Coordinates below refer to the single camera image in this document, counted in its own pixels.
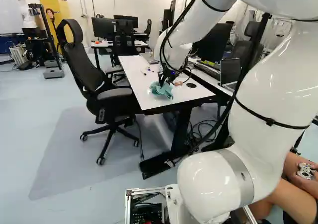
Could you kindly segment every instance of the chair base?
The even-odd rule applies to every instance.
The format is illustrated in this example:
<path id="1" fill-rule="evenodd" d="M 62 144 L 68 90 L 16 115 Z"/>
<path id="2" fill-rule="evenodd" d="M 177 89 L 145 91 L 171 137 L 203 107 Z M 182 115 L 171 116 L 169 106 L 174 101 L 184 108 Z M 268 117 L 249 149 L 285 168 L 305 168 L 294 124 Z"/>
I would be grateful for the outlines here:
<path id="1" fill-rule="evenodd" d="M 106 142 L 105 142 L 105 145 L 104 145 L 99 157 L 96 160 L 96 163 L 99 166 L 104 165 L 104 163 L 106 161 L 105 154 L 106 154 L 107 149 L 109 147 L 109 143 L 111 141 L 111 138 L 116 132 L 119 132 L 119 133 L 123 134 L 124 136 L 132 139 L 134 141 L 134 144 L 133 144 L 134 147 L 138 147 L 139 146 L 139 138 L 137 138 L 136 136 L 130 134 L 129 132 L 127 132 L 124 129 L 119 127 L 120 125 L 124 124 L 126 121 L 127 121 L 127 119 L 125 119 L 123 121 L 120 121 L 120 122 L 117 122 L 114 125 L 106 125 L 106 126 L 99 127 L 97 129 L 94 129 L 94 130 L 91 130 L 91 131 L 85 131 L 80 136 L 80 140 L 84 142 L 84 141 L 86 141 L 88 139 L 88 135 L 97 134 L 97 133 L 101 133 L 101 132 L 104 132 L 104 131 L 109 131 L 107 139 L 106 139 Z"/>

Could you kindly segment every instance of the office chair armrest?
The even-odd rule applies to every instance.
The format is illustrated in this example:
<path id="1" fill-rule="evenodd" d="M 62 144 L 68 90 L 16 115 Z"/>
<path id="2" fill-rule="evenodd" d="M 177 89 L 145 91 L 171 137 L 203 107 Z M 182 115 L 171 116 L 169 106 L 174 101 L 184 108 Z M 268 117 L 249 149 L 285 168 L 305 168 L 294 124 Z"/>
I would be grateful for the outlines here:
<path id="1" fill-rule="evenodd" d="M 122 87 L 117 87 L 111 90 L 107 90 L 104 92 L 101 92 L 97 96 L 97 100 L 104 100 L 104 99 L 109 99 L 109 98 L 115 98 L 115 97 L 122 97 L 122 96 L 130 96 L 133 94 L 133 91 L 130 87 L 128 86 L 122 86 Z"/>
<path id="2" fill-rule="evenodd" d="M 123 69 L 113 70 L 113 71 L 105 72 L 105 75 L 119 73 L 119 72 L 123 72 L 123 71 L 124 71 Z"/>

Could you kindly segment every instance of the teal cloth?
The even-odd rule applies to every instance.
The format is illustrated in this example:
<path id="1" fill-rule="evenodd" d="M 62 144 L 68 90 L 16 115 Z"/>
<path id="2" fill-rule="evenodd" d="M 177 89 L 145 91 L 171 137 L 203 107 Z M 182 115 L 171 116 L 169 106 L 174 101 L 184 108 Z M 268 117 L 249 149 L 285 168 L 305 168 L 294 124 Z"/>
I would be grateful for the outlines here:
<path id="1" fill-rule="evenodd" d="M 150 89 L 154 95 L 164 95 L 169 99 L 173 99 L 173 95 L 171 93 L 172 86 L 170 86 L 167 82 L 164 82 L 163 86 L 160 87 L 159 82 L 155 81 L 150 85 Z"/>

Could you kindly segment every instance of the robotic arm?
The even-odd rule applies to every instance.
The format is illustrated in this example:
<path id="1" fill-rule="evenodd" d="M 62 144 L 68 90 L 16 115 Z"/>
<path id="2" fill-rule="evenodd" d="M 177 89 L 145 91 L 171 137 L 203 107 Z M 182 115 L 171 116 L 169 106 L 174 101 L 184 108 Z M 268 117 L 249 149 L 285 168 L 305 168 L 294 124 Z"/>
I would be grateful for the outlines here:
<path id="1" fill-rule="evenodd" d="M 229 114 L 235 144 L 185 159 L 177 181 L 185 207 L 200 223 L 221 223 L 229 212 L 268 196 L 285 157 L 318 112 L 318 0 L 242 0 L 295 19 L 290 35 L 244 77 Z M 155 56 L 173 79 L 191 43 L 202 39 L 235 0 L 195 0 L 184 21 L 163 33 Z"/>

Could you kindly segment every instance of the gray floor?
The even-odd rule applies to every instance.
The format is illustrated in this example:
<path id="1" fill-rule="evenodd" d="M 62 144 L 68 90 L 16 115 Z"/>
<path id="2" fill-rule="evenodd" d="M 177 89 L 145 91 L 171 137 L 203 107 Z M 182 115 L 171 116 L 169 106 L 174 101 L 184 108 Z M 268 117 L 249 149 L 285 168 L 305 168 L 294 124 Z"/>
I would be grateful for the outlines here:
<path id="1" fill-rule="evenodd" d="M 101 58 L 103 67 L 109 63 L 108 56 Z M 11 68 L 12 65 L 0 66 L 1 71 Z M 67 109 L 85 107 L 85 99 L 67 66 L 63 79 L 44 80 L 42 72 L 42 69 L 0 72 L 0 223 L 122 223 L 126 188 L 158 187 L 176 182 L 176 169 L 146 181 L 136 170 L 32 201 L 29 193 L 41 163 L 48 155 L 46 149 L 61 114 Z M 192 114 L 191 119 L 213 117 L 214 111 L 213 106 L 203 106 Z M 154 120 L 157 125 L 162 125 L 160 119 Z M 162 140 L 169 142 L 171 134 L 167 133 Z M 318 127 L 312 125 L 300 145 L 300 151 L 312 161 L 318 161 L 318 150 L 314 147 L 317 141 Z M 144 144 L 144 150 L 147 152 L 147 144 Z M 59 162 L 59 156 L 56 156 L 56 162 Z M 276 210 L 271 220 L 282 223 L 281 212 Z"/>

